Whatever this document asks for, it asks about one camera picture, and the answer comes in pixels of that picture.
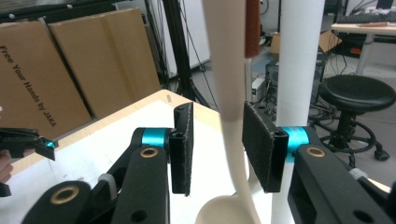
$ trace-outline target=floor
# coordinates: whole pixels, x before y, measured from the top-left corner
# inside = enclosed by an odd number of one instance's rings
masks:
[[[265,65],[273,59],[269,49],[263,49],[262,54],[253,61],[253,78],[265,76]],[[328,61],[323,77],[330,77],[334,74],[353,74],[358,59],[333,55]],[[365,74],[383,80],[396,90],[396,64],[395,62],[385,62],[383,64],[375,59],[369,59]],[[216,89],[213,82],[213,71],[211,64],[205,63],[205,72],[199,69],[192,74],[192,79],[199,92],[206,98],[210,106],[217,110]],[[391,186],[396,181],[396,105],[373,113],[367,113],[358,117],[358,121],[368,126],[376,135],[383,148],[388,152],[390,158],[387,161],[377,161],[374,158],[374,151],[356,154],[356,166],[363,170],[370,178]],[[336,153],[342,160],[348,162],[348,155]]]

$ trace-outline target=white curved object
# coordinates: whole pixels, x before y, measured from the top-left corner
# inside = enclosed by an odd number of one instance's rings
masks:
[[[242,145],[246,2],[204,0],[203,6],[224,146],[236,194],[209,201],[196,223],[260,223],[250,196]]]

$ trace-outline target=cable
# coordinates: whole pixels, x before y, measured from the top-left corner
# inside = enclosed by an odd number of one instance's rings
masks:
[[[264,15],[265,13],[268,12],[268,9],[270,8],[270,3],[268,0],[265,0],[265,5],[267,5],[267,8],[260,15]]]
[[[377,0],[372,0],[372,1],[369,1],[369,2],[364,3],[363,5],[361,5],[361,4],[364,2],[364,0],[361,0],[361,1],[352,9],[352,11],[350,11],[350,15],[353,15],[353,14],[359,12],[363,7],[369,5],[369,4],[373,3],[373,2],[376,2],[376,1],[377,1]]]
[[[186,4],[185,4],[184,0],[183,0],[183,9],[185,12],[187,12]],[[186,13],[186,15],[184,15],[183,10],[181,10],[181,7],[180,7],[180,13],[182,13],[182,15],[183,15],[184,23],[186,24],[186,35],[188,35],[189,29],[187,28],[187,13]],[[187,53],[190,55],[190,39],[189,38],[187,38]]]
[[[18,132],[18,131],[9,131],[9,130],[4,130],[4,129],[0,129],[0,133],[15,133],[15,134],[20,134],[20,135],[37,137],[37,135],[32,134],[32,133],[25,133],[25,132]]]
[[[194,41],[193,41],[192,36],[191,36],[191,33],[190,33],[189,25],[187,24],[186,8],[184,8],[184,12],[183,12],[183,10],[180,10],[180,12],[181,12],[181,16],[183,17],[184,23],[185,23],[185,25],[186,25],[186,33],[188,34],[188,38],[187,38],[187,39],[188,39],[188,40],[189,40],[189,39],[191,40],[192,48],[194,49],[194,53],[195,53],[195,56],[197,57],[198,64],[199,64],[199,66],[201,67],[201,72],[202,72],[202,74],[204,75],[205,82],[206,82],[206,85],[207,85],[207,87],[208,87],[208,89],[209,89],[210,95],[212,96],[212,99],[213,99],[213,102],[214,102],[214,104],[215,104],[215,106],[216,106],[216,109],[219,109],[218,104],[216,103],[215,97],[213,96],[213,92],[212,92],[212,90],[211,90],[211,88],[210,88],[209,82],[207,81],[207,77],[206,77],[206,73],[205,73],[204,66],[203,66],[203,64],[201,63],[201,60],[200,60],[200,58],[199,58],[199,56],[198,56],[197,49],[196,49],[196,47],[195,47]]]
[[[160,20],[160,25],[161,25],[161,27],[160,27],[160,29],[161,29],[161,38],[160,38],[160,40],[161,40],[161,46],[162,46],[162,51],[163,51],[163,59],[164,59],[164,63],[166,65],[168,65],[168,59],[166,57],[166,45],[164,44],[164,42],[165,42],[165,33],[163,31],[163,11],[162,11],[162,1],[161,0],[157,0],[157,10],[158,10],[158,13],[159,13],[159,17],[160,17],[159,20]]]
[[[334,57],[337,57],[336,55],[330,58],[330,67],[332,68],[332,70],[334,71],[334,73],[337,75],[337,71],[335,71],[334,67],[332,66],[332,61]]]
[[[330,125],[334,122],[335,114],[334,111],[326,105],[311,105],[309,106],[308,122],[312,123],[315,121],[329,120],[324,125]]]
[[[335,57],[335,67],[337,68],[336,75],[339,75],[339,73],[338,73],[338,71],[339,71],[339,68],[338,68],[338,57]]]
[[[201,105],[210,108],[209,103],[195,87],[191,77],[191,67],[187,52],[183,23],[181,19],[180,3],[177,0],[163,1],[166,20],[168,21],[169,35],[177,64],[180,87],[177,93],[184,97],[198,101]]]
[[[146,6],[147,13],[148,13],[148,22],[150,24],[151,32],[152,32],[152,35],[154,38],[155,49],[157,50],[157,54],[159,57],[158,63],[159,63],[160,70],[161,70],[160,77],[162,79],[162,85],[163,85],[163,88],[170,90],[169,75],[167,72],[167,66],[165,64],[165,59],[164,59],[164,55],[163,55],[163,42],[160,42],[160,40],[159,40],[158,27],[156,26],[156,23],[154,22],[154,19],[153,19],[152,13],[151,13],[151,7],[150,7],[148,0],[145,0],[145,6]]]
[[[342,57],[343,57],[343,60],[344,60],[345,67],[343,68],[343,70],[341,70],[340,75],[343,75],[344,71],[347,69],[346,56],[343,54]]]

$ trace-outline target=computer monitor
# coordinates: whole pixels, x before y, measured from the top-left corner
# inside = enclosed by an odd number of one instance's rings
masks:
[[[390,9],[392,8],[392,5],[393,5],[393,0],[378,0],[375,8]]]
[[[323,14],[337,14],[340,7],[340,0],[325,0]]]

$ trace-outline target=stool seat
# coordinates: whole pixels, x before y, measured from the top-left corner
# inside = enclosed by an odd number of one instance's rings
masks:
[[[385,109],[396,101],[388,84],[370,77],[341,75],[325,79],[319,88],[323,100],[339,110],[363,114]]]
[[[312,128],[318,127],[329,132],[329,135],[319,138],[323,146],[333,152],[348,153],[351,167],[355,167],[355,153],[373,147],[376,148],[377,160],[385,161],[389,158],[388,152],[382,149],[374,133],[358,122],[356,116],[393,105],[396,101],[396,92],[391,86],[370,77],[341,75],[330,77],[320,83],[319,95],[341,112],[340,117],[331,115],[329,118],[314,119],[311,122]],[[336,129],[322,123],[326,119],[338,120]],[[355,132],[356,128],[365,132]]]

